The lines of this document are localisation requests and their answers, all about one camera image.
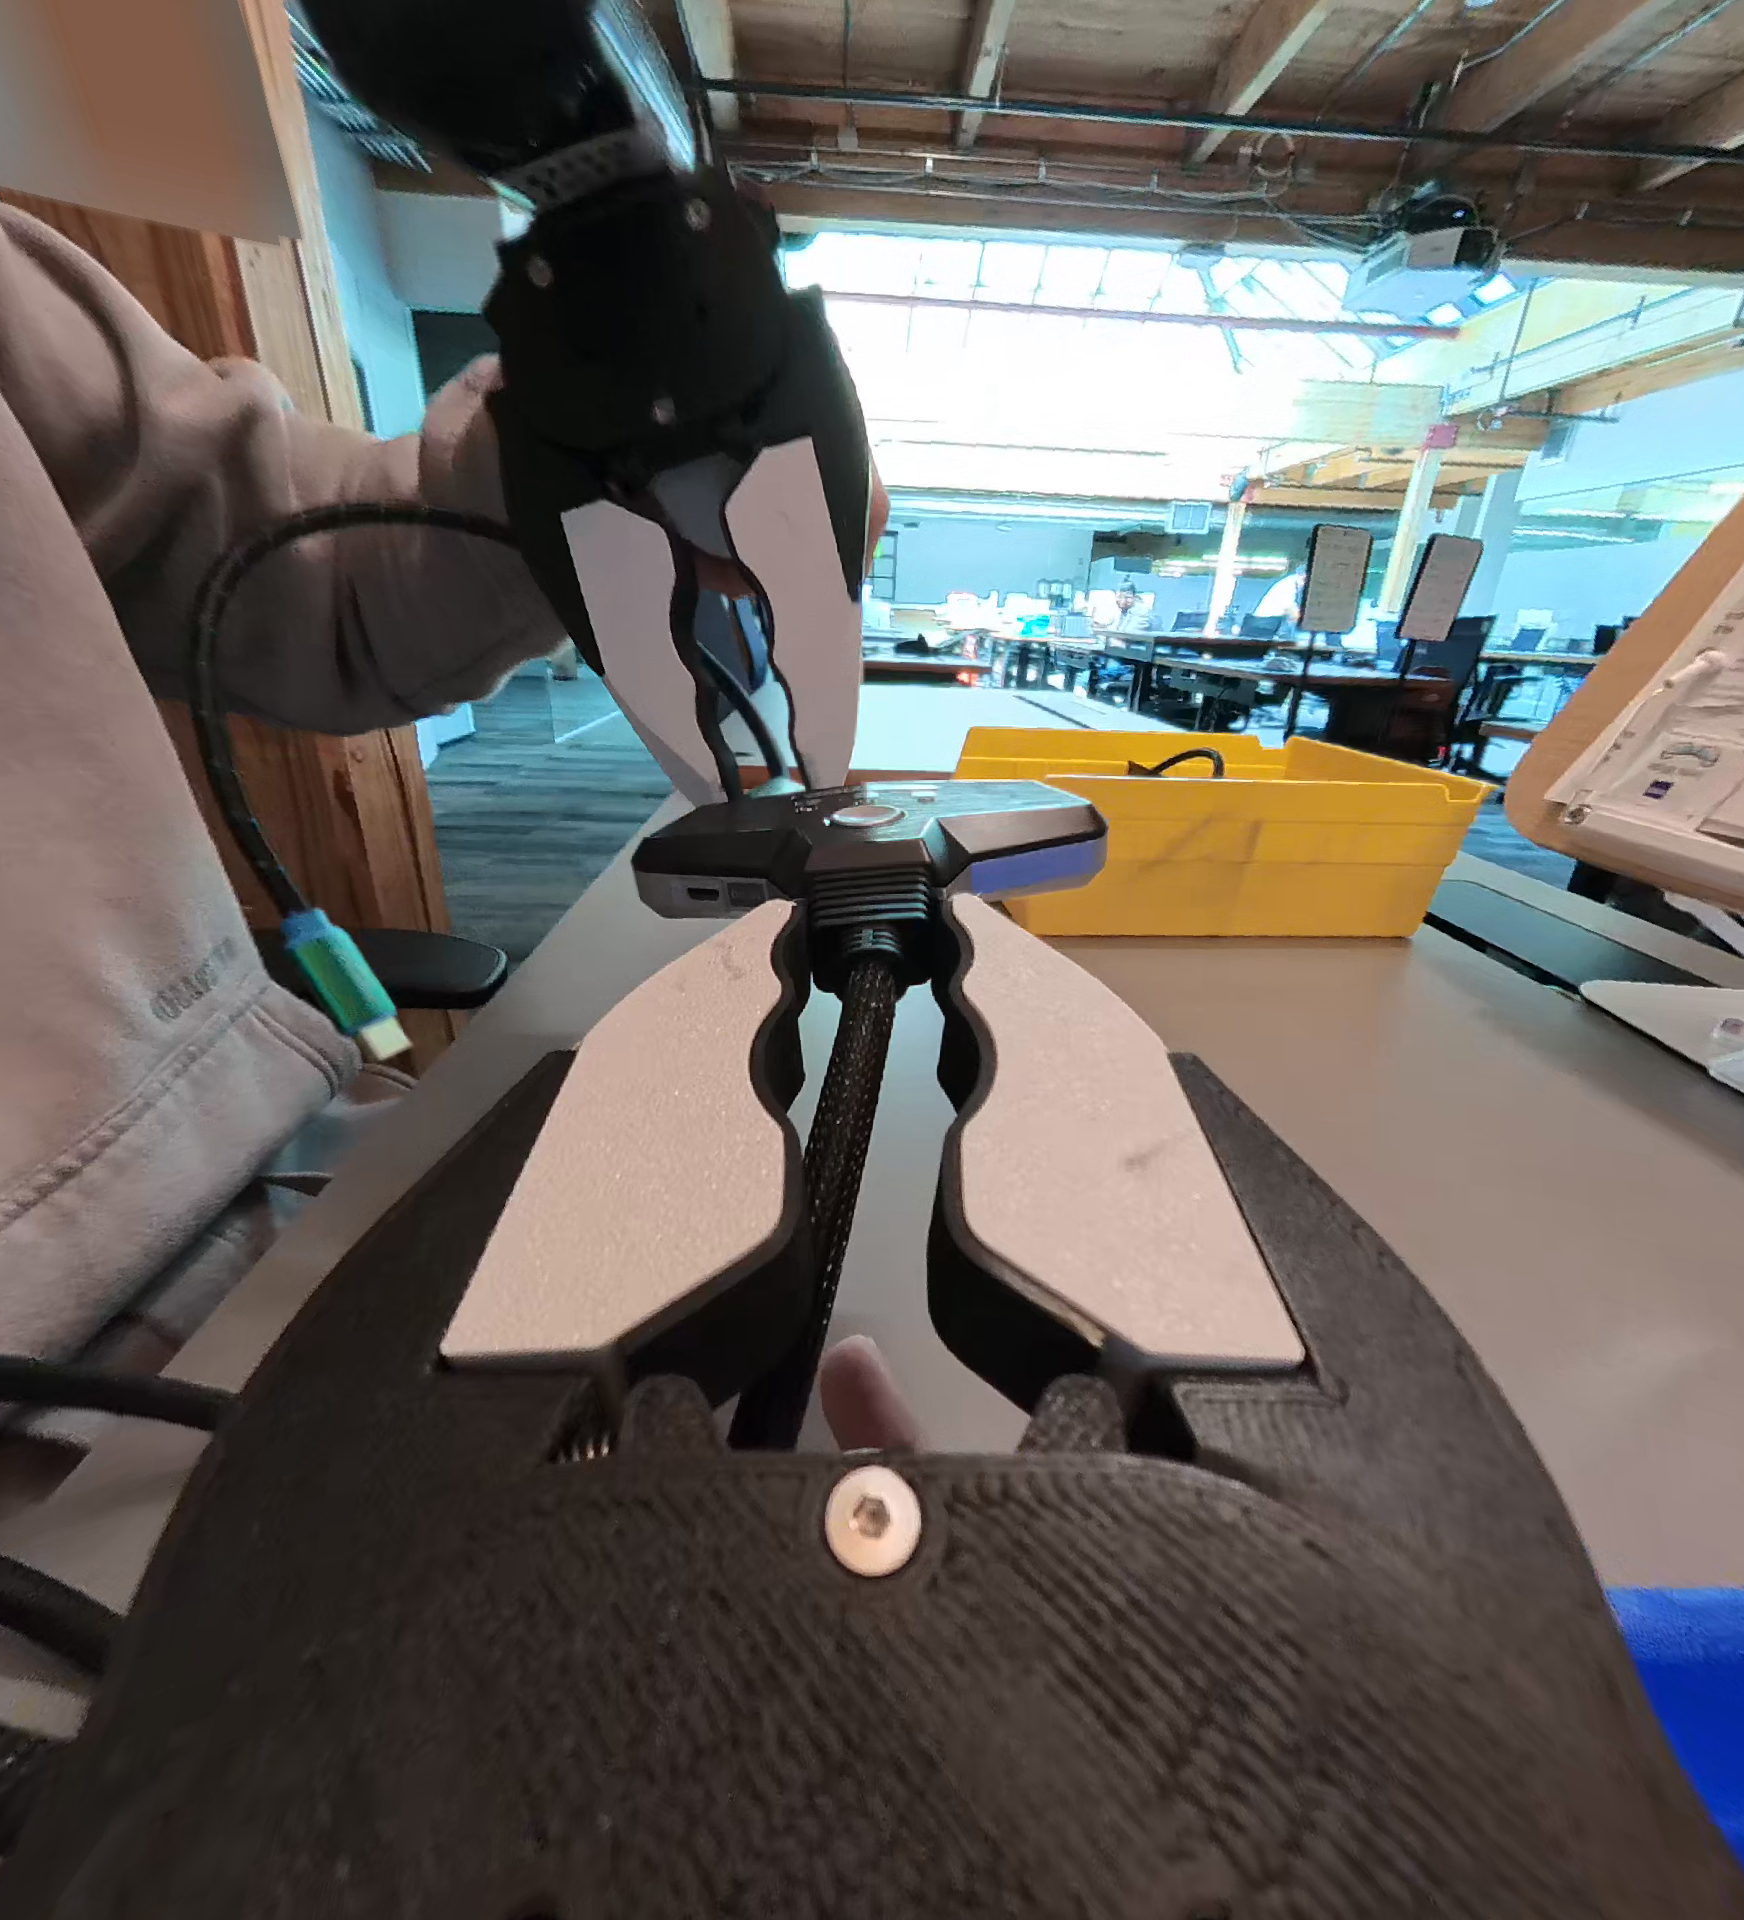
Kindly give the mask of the person's left forearm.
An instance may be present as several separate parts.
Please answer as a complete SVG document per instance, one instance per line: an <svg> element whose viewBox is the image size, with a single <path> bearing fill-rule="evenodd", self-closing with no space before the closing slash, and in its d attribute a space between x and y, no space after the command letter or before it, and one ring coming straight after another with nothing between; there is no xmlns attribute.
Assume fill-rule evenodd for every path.
<svg viewBox="0 0 1744 1920"><path fill-rule="evenodd" d="M394 439L298 415L254 362L195 364L182 393L198 415L186 540L169 564L184 610L215 560L287 516L428 513L290 535L250 568L215 643L215 684L235 709L338 735L392 728L482 698L524 661L570 649L515 544L438 522L506 514L495 354L456 373L421 428Z"/></svg>

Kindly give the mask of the ceiling projector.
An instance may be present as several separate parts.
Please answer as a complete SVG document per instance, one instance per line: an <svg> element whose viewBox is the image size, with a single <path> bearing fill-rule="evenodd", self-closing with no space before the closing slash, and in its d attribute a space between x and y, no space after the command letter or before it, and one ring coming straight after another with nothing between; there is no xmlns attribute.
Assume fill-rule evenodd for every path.
<svg viewBox="0 0 1744 1920"><path fill-rule="evenodd" d="M1341 308L1418 323L1495 275L1499 257L1501 237L1492 226L1398 229L1352 262Z"/></svg>

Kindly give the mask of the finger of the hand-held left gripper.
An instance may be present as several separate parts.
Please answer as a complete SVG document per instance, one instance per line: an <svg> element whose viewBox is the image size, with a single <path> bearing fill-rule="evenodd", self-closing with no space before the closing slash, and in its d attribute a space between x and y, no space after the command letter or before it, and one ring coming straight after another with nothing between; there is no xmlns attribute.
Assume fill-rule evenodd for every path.
<svg viewBox="0 0 1744 1920"><path fill-rule="evenodd" d="M576 590L618 707L686 803L726 794L715 684L695 643L697 590L668 527L596 498L561 516Z"/></svg>
<svg viewBox="0 0 1744 1920"><path fill-rule="evenodd" d="M859 726L863 616L811 437L761 446L726 498L726 540L761 601L767 652L809 787L842 787Z"/></svg>

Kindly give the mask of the white desk with wooden edge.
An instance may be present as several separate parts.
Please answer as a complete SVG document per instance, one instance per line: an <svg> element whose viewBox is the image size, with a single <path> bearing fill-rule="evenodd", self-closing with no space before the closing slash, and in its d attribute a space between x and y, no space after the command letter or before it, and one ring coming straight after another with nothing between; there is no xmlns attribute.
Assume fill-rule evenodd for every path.
<svg viewBox="0 0 1744 1920"><path fill-rule="evenodd" d="M855 779L951 776L971 730L1164 731L1157 717L1048 689L990 684L864 684Z"/></svg>

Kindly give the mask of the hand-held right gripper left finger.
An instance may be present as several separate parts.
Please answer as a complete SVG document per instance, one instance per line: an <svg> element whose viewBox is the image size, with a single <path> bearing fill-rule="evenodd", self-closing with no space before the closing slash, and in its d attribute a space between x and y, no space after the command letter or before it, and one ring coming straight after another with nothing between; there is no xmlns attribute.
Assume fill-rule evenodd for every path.
<svg viewBox="0 0 1744 1920"><path fill-rule="evenodd" d="M456 1375L738 1395L811 1307L802 921L771 899L583 1037L443 1329Z"/></svg>

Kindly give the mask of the row of office desks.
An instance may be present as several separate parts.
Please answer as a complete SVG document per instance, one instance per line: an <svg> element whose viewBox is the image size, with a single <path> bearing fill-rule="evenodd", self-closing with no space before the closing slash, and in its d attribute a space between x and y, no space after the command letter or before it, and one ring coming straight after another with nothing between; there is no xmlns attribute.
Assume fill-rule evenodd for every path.
<svg viewBox="0 0 1744 1920"><path fill-rule="evenodd" d="M1063 693L1196 731L1273 730L1409 764L1475 770L1492 741L1530 742L1619 636L1567 641L1494 636L1490 616L1459 616L1438 641L1403 641L1381 621L1370 647L1324 636L1275 641L1249 617L1243 634L1052 634L872 638L864 669L890 684L964 684Z"/></svg>

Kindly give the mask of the person's right hand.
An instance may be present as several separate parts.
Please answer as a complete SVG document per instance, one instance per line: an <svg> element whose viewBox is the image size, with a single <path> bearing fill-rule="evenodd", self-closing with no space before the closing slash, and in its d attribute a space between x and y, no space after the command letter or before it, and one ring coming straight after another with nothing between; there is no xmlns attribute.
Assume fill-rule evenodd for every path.
<svg viewBox="0 0 1744 1920"><path fill-rule="evenodd" d="M818 1364L822 1419L841 1452L918 1452L921 1430L877 1344L852 1333Z"/></svg>

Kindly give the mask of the black office chair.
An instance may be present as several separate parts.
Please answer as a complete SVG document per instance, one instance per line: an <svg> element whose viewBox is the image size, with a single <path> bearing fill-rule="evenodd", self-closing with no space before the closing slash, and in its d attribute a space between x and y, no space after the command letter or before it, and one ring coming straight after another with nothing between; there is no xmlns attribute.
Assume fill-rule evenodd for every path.
<svg viewBox="0 0 1744 1920"><path fill-rule="evenodd" d="M498 994L511 972L500 947L452 932L371 926L351 939L397 1009L473 1011Z"/></svg>

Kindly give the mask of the black hub box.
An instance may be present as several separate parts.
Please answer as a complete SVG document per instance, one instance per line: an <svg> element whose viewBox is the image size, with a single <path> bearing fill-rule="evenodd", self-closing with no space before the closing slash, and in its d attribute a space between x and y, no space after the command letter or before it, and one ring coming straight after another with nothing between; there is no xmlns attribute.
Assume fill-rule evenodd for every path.
<svg viewBox="0 0 1744 1920"><path fill-rule="evenodd" d="M1100 875L1105 847L1100 810L1039 781L769 781L649 833L629 869L658 915L712 919L776 899L883 910L916 895L1050 895Z"/></svg>

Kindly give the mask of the grey desk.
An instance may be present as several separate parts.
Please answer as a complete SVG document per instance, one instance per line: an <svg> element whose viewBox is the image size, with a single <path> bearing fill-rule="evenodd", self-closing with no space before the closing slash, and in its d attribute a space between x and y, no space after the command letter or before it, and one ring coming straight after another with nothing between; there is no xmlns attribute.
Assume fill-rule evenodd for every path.
<svg viewBox="0 0 1744 1920"><path fill-rule="evenodd" d="M44 1520L0 1916L1744 1916L1611 1587L1744 1587L1744 1099L1477 954L1061 941L1306 1362L1001 1393L933 1329L945 902L802 921L811 1307L738 1395L456 1375L592 1029L743 917L622 853ZM864 1333L918 1452L841 1452Z"/></svg>

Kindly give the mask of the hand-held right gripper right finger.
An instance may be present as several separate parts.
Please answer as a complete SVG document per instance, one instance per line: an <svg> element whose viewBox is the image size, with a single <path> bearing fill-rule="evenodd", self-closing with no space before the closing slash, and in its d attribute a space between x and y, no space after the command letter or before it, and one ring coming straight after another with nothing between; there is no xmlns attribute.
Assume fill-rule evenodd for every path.
<svg viewBox="0 0 1744 1920"><path fill-rule="evenodd" d="M1001 1393L1299 1375L1302 1335L1151 1024L982 899L949 899L944 926L944 1344Z"/></svg>

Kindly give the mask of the wooden pillar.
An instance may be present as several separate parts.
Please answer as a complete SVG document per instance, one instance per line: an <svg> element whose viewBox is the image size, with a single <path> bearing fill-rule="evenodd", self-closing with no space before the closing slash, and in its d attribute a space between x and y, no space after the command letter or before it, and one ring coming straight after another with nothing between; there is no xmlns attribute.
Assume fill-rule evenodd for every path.
<svg viewBox="0 0 1744 1920"><path fill-rule="evenodd" d="M302 233L261 244L134 220L79 204L7 198L88 251L151 319L195 356L263 364L296 406L364 426L362 387L340 314L313 128L285 3L243 3ZM355 737L232 722L248 799L305 891L357 936L445 926L443 880L416 731Z"/></svg>

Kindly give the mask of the yellow bin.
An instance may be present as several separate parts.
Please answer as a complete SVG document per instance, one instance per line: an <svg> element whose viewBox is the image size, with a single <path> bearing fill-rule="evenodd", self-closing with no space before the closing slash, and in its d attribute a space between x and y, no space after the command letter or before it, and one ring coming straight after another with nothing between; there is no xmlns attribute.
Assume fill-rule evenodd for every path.
<svg viewBox="0 0 1744 1920"><path fill-rule="evenodd" d="M1402 941L1488 787L1310 737L971 730L958 779L1037 779L1100 810L1105 862L1013 895L1041 939Z"/></svg>

